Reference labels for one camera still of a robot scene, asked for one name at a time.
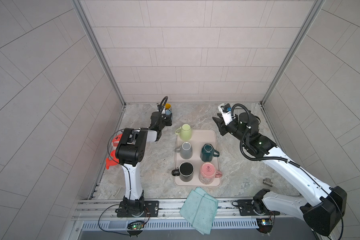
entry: folded teal cloth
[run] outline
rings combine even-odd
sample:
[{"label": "folded teal cloth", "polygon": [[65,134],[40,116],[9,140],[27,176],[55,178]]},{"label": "folded teal cloth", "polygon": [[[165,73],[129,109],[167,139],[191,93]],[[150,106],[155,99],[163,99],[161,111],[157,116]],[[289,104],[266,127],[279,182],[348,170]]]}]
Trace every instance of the folded teal cloth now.
[{"label": "folded teal cloth", "polygon": [[201,187],[188,195],[180,214],[201,234],[210,234],[217,213],[218,200],[211,197]]}]

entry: tray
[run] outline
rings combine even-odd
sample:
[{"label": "tray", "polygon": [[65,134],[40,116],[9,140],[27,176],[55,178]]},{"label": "tray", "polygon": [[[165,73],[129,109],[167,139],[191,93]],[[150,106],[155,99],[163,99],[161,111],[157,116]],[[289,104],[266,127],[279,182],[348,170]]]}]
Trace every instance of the tray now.
[{"label": "tray", "polygon": [[[181,146],[183,140],[180,139],[180,136],[177,136],[176,146]],[[199,180],[200,167],[204,163],[200,158],[200,152],[204,144],[209,143],[213,146],[214,149],[219,151],[217,148],[216,133],[213,130],[204,130],[204,129],[193,129],[192,138],[187,141],[192,145],[193,155],[190,159],[183,159],[180,156],[180,153],[175,154],[175,169],[179,168],[180,164],[183,162],[190,162],[193,165],[193,178],[189,182],[184,182],[180,179],[179,176],[173,177],[173,181],[177,186],[193,186],[193,187],[218,187],[221,184],[221,177],[215,177],[211,184],[203,184]],[[219,158],[213,157],[211,163],[216,166],[217,170],[220,170]]]}]

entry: pink mug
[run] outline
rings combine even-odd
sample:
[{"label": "pink mug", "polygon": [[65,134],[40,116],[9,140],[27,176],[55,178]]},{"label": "pink mug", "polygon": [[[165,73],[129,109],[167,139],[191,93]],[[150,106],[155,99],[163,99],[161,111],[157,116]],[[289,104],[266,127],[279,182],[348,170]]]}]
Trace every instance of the pink mug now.
[{"label": "pink mug", "polygon": [[199,180],[203,184],[211,184],[215,177],[222,177],[221,171],[217,170],[215,165],[210,162],[205,162],[200,167]]}]

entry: tile wall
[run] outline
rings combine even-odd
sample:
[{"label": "tile wall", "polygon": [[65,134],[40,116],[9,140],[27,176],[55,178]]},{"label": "tile wall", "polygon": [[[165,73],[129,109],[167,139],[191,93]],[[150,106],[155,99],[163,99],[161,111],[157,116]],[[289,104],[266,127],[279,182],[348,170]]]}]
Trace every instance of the tile wall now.
[{"label": "tile wall", "polygon": [[82,0],[128,103],[259,102],[313,1]]},{"label": "tile wall", "polygon": [[360,240],[360,0],[325,2],[265,109],[288,155],[347,191],[343,239]]},{"label": "tile wall", "polygon": [[72,8],[0,1],[0,239],[58,239],[122,108]]}]

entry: black mug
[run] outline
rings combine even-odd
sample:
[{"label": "black mug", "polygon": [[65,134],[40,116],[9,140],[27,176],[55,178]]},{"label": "black mug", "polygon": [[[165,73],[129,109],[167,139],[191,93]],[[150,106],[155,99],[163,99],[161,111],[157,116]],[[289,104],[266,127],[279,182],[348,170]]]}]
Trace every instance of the black mug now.
[{"label": "black mug", "polygon": [[183,182],[189,182],[193,177],[193,165],[190,162],[183,162],[178,169],[172,171],[173,176],[180,176]]},{"label": "black mug", "polygon": [[209,143],[204,144],[202,147],[202,151],[200,153],[200,158],[203,162],[210,162],[212,161],[213,157],[219,157],[220,153],[216,151],[213,146]]}]

